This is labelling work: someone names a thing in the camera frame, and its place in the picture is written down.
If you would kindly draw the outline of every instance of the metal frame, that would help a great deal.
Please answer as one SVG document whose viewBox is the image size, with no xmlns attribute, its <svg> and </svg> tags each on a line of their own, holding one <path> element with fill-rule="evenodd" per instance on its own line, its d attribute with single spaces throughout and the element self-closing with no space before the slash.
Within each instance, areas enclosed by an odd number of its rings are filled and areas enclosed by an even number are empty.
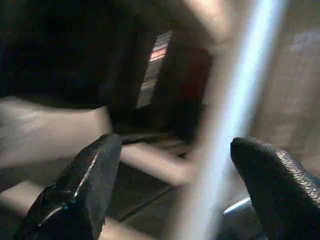
<svg viewBox="0 0 320 240">
<path fill-rule="evenodd" d="M 201 9 L 204 11 L 205 8 L 201 8 L 200 5 L 203 3 L 202 7 L 207 6 L 209 1 L 199 0 L 196 5 L 196 1 L 185 1 L 190 8 L 193 8 L 194 13 L 202 18 L 204 26 L 211 33 L 214 32 L 217 19 L 211 25 L 211 15 L 208 12 L 201 14 Z M 213 5 L 210 7 L 220 7 L 221 10 L 223 1 L 212 2 Z M 190 183 L 181 198 L 184 200 L 181 201 L 180 212 L 174 220 L 174 230 L 169 231 L 168 239 L 209 240 L 217 232 L 219 212 L 223 212 L 222 202 L 228 191 L 228 185 L 225 183 L 230 183 L 227 176 L 233 171 L 229 160 L 230 142 L 235 136 L 245 135 L 250 127 L 263 84 L 264 71 L 281 25 L 286 2 L 286 0 L 247 1 L 248 12 L 230 44 L 219 71 L 221 74 L 214 83 L 213 79 L 216 76 L 210 77 L 215 91 L 197 147 L 194 154 L 191 154 L 192 161 L 188 161 L 188 164 L 183 163 L 168 153 L 154 147 L 150 148 L 146 144 L 125 147 L 121 153 L 121 160 L 124 163 L 171 185 Z M 222 14 L 220 16 L 224 18 L 218 22 L 225 22 L 230 26 L 227 16 Z M 220 28 L 222 35 L 230 34 L 226 32 Z M 23 182 L 2 192 L 0 202 L 24 215 L 41 189 L 34 183 Z M 108 219 L 107 222 L 100 240 L 152 239 L 112 219 Z"/>
</svg>

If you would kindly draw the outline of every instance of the red object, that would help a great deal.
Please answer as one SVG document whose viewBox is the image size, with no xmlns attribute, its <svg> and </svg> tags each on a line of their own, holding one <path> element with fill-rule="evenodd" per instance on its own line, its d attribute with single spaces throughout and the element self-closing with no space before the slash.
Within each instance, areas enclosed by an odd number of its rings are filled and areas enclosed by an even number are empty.
<svg viewBox="0 0 320 240">
<path fill-rule="evenodd" d="M 207 85 L 212 56 L 201 48 L 192 48 L 186 79 L 182 86 L 182 100 L 199 101 L 203 98 Z"/>
</svg>

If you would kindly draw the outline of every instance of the white pole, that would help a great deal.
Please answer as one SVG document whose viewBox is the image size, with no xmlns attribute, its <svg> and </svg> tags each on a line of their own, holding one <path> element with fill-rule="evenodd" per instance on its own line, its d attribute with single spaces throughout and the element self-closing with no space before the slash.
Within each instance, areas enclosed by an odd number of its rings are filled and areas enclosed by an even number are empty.
<svg viewBox="0 0 320 240">
<path fill-rule="evenodd" d="M 170 240 L 211 240 L 216 236 L 227 176 L 233 166 L 230 143 L 247 134 L 279 32 L 286 0 L 248 0 L 211 93 L 204 129 L 195 149 L 199 164 L 181 198 Z"/>
</svg>

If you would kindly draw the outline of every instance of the beige surface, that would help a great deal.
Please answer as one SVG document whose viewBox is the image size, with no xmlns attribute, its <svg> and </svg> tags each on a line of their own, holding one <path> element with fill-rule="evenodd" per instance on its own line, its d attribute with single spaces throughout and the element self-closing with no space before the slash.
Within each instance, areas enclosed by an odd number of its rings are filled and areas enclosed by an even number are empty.
<svg viewBox="0 0 320 240">
<path fill-rule="evenodd" d="M 5 98 L 0 102 L 0 168 L 73 158 L 110 131 L 103 108 L 57 109 Z"/>
</svg>

